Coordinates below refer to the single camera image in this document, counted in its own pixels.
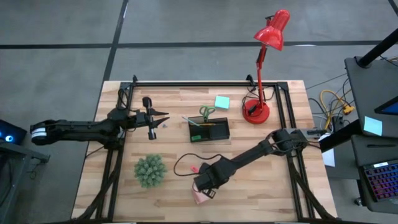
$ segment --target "green plant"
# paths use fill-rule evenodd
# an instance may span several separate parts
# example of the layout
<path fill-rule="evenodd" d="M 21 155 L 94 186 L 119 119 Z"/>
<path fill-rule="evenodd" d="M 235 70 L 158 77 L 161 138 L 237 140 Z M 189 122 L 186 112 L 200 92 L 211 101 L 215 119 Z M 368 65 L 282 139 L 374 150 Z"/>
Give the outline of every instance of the green plant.
<path fill-rule="evenodd" d="M 159 186 L 167 172 L 166 166 L 162 163 L 162 156 L 158 154 L 146 155 L 145 159 L 139 159 L 134 166 L 135 177 L 143 188 Z"/>

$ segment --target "pink object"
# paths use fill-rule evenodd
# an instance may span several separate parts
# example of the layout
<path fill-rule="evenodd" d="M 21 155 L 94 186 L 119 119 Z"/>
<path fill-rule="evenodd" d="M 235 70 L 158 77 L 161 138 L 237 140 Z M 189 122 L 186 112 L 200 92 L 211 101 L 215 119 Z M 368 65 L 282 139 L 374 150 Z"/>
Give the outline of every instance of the pink object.
<path fill-rule="evenodd" d="M 197 167 L 195 167 L 195 166 L 191 166 L 191 170 L 192 170 L 193 172 L 195 172 L 195 173 L 198 173 L 198 172 L 199 172 L 199 169 L 198 169 Z M 210 199 L 210 198 L 207 197 L 205 194 L 203 194 L 203 193 L 201 193 L 201 192 L 198 192 L 198 188 L 197 188 L 197 186 L 196 186 L 195 183 L 192 184 L 191 191 L 192 191 L 193 199 L 195 199 L 195 202 L 196 202 L 197 204 L 202 203 L 202 202 L 206 202 L 207 200 Z"/>

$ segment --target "green scissors handle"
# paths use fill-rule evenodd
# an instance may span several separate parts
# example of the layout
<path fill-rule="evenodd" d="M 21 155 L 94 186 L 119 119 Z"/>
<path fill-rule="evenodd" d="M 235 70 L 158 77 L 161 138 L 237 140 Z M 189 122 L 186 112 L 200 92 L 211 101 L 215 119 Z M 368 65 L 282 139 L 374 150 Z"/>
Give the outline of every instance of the green scissors handle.
<path fill-rule="evenodd" d="M 199 113 L 203 116 L 203 119 L 205 122 L 208 121 L 209 115 L 211 113 L 214 113 L 216 111 L 216 108 L 214 106 L 202 106 L 199 109 Z"/>

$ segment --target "wooden tabletop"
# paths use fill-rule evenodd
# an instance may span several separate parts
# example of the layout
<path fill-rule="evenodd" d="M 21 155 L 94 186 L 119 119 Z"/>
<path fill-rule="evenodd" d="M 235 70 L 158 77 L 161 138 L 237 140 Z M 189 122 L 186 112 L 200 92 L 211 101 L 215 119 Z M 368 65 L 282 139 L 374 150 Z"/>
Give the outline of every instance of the wooden tabletop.
<path fill-rule="evenodd" d="M 303 81 L 287 81 L 298 128 L 314 127 Z M 96 114 L 96 121 L 106 118 L 116 104 L 120 82 L 105 82 Z M 152 99 L 153 108 L 168 112 L 170 119 L 155 130 L 157 140 L 148 140 L 147 128 L 128 133 L 124 148 L 122 171 L 114 221 L 129 222 L 271 222 L 296 221 L 292 188 L 285 157 L 267 156 L 238 170 L 229 182 L 217 190 L 213 200 L 197 205 L 192 197 L 193 177 L 173 173 L 176 160 L 185 153 L 211 157 L 222 154 L 232 158 L 247 151 L 267 134 L 280 128 L 275 97 L 267 101 L 270 116 L 263 124 L 250 124 L 242 117 L 242 98 L 246 87 L 142 87 L 134 88 L 132 108 L 142 109 L 142 97 Z M 266 89 L 270 97 L 272 89 Z M 231 137 L 228 140 L 192 144 L 188 123 L 181 116 L 199 116 L 201 105 L 214 105 L 217 95 L 230 98 L 230 109 L 216 110 L 210 118 L 228 118 Z M 284 111 L 286 121 L 287 108 Z M 99 148 L 91 142 L 88 153 Z M 168 172 L 160 187 L 143 189 L 134 178 L 134 164 L 146 154 L 161 154 Z M 303 151 L 310 188 L 329 213 L 336 216 L 335 204 L 319 149 Z M 84 163 L 72 217 L 78 217 L 92 202 L 101 186 L 106 150 L 92 154 Z M 191 173 L 190 166 L 200 167 L 196 157 L 184 157 L 177 166 L 181 174 Z M 303 193 L 300 193 L 304 214 L 307 214 Z M 108 211 L 105 201 L 104 213 Z"/>

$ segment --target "rgb keyboard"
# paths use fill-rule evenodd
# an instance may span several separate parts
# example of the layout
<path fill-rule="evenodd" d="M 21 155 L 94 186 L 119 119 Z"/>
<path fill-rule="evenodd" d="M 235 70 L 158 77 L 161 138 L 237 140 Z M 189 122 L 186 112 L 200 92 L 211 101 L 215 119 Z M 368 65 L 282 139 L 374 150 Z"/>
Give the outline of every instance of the rgb keyboard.
<path fill-rule="evenodd" d="M 375 202 L 398 197 L 398 160 L 381 162 L 363 168 Z"/>

